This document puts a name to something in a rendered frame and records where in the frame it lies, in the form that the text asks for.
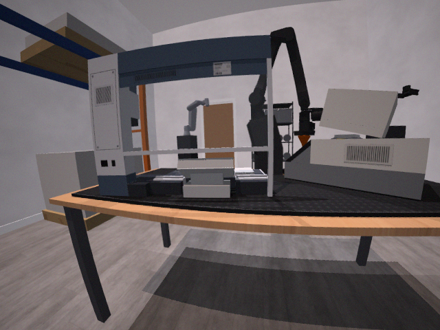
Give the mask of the white thermal cycler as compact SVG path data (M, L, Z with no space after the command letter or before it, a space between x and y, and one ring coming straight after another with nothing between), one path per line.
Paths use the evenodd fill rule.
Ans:
M328 89L319 126L377 138L310 140L285 161L284 178L421 200L430 138L386 137L397 99Z

